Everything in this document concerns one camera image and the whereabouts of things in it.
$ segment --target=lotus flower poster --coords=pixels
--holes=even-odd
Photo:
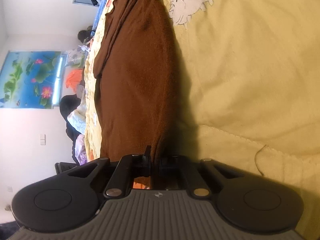
[[[0,73],[0,108],[52,108],[61,52],[9,52]]]

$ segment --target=light blue cloth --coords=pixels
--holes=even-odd
[[[97,15],[96,15],[96,17],[95,17],[95,19],[94,19],[94,22],[93,22],[93,25],[92,25],[91,37],[94,36],[94,32],[95,32],[96,29],[97,29],[98,22],[99,22],[99,20],[100,20],[101,14],[102,14],[102,12],[103,12],[103,9],[104,9],[106,3],[107,3],[107,0],[101,0],[101,3],[100,3],[100,5],[99,5],[98,11],[97,11]]]

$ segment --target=brown sweater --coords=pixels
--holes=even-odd
[[[176,112],[173,32],[159,0],[115,0],[95,58],[100,156],[117,161],[151,145],[157,162]]]

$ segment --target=ribbed panel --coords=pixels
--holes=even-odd
[[[219,217],[207,201],[185,191],[132,190],[109,200],[87,224],[59,234],[21,229],[12,240],[301,240],[294,231],[259,236],[240,231]]]

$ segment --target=bed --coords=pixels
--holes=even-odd
[[[320,0],[161,0],[180,65],[175,151],[291,185],[304,200],[297,231],[320,235]],[[108,0],[85,63],[85,145],[99,158],[92,73]]]

